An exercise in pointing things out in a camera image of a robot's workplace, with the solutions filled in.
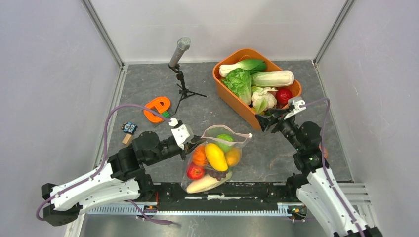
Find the mesh produce bag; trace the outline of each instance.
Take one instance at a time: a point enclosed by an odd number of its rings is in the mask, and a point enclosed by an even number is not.
[[[206,141],[188,159],[182,188],[190,194],[204,192],[229,180],[233,167],[240,165],[242,148],[251,137],[250,133],[235,133],[224,125],[207,128],[201,137]]]

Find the microphone grille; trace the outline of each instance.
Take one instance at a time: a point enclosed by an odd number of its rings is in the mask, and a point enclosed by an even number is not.
[[[182,37],[177,41],[177,47],[179,47],[182,50],[188,50],[191,46],[191,39],[189,37]]]

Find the cauliflower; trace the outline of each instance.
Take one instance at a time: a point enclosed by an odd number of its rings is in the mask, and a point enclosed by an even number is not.
[[[265,111],[269,108],[274,108],[276,106],[277,100],[275,96],[270,91],[278,91],[275,88],[261,88],[254,86],[252,87],[253,95],[251,96],[251,100],[253,102],[253,107],[255,108],[255,112],[257,114]]]

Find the robotic arm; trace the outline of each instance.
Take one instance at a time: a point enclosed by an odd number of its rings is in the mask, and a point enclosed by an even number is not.
[[[160,141],[155,132],[141,133],[129,146],[110,156],[94,178],[91,176],[98,168],[63,185],[43,185],[41,191],[45,200],[55,196],[43,209],[43,218],[53,226],[61,226],[98,206],[124,200],[149,200],[155,189],[150,175],[145,173],[144,164],[153,165],[176,155],[186,159],[186,154],[203,142],[182,121],[172,118],[169,125],[173,127],[172,136]],[[88,181],[62,195],[57,194],[86,178]]]
[[[300,97],[289,101],[289,109],[269,109],[271,116],[256,115],[263,131],[275,125],[297,150],[294,163],[301,174],[287,179],[290,195],[313,213],[322,228],[333,237],[381,237],[377,227],[369,228],[343,194],[319,148],[321,128],[307,121],[298,127],[295,115],[306,109]]]

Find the grapes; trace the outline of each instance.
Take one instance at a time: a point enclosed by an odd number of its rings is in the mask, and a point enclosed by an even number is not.
[[[225,177],[227,177],[228,171],[221,172],[221,171],[216,171],[212,169],[207,169],[206,173],[212,178],[215,178],[218,181],[220,181],[221,179],[224,179]]]

